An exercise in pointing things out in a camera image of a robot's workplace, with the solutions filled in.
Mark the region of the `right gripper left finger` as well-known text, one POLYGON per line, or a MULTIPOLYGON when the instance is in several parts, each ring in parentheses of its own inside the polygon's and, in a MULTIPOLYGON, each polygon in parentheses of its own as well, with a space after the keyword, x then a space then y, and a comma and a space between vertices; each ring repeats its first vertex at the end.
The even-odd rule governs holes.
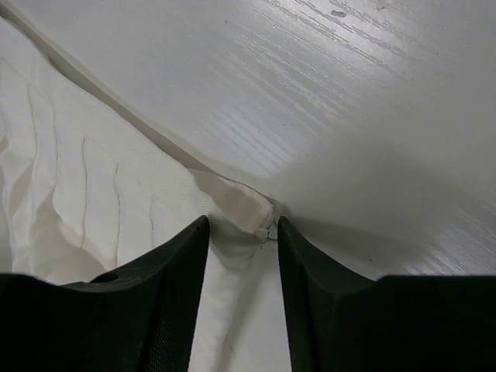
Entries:
POLYGON ((186 371, 210 225, 89 282, 1 276, 3 371, 186 371))

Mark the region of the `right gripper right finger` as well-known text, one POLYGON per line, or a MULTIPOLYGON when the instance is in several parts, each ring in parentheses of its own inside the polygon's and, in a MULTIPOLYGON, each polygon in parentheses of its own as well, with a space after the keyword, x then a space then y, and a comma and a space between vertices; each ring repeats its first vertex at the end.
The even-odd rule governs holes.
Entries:
POLYGON ((286 218, 277 252, 294 371, 493 371, 495 279, 368 279, 286 218))

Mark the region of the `white pleated skirt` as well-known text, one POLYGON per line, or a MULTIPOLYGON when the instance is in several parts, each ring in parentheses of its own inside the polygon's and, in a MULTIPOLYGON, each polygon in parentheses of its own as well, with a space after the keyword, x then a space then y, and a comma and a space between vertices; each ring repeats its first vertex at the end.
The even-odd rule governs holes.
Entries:
POLYGON ((290 370, 273 205, 177 162, 1 21, 1 247, 12 271, 87 281, 200 215, 211 238, 188 369, 290 370))

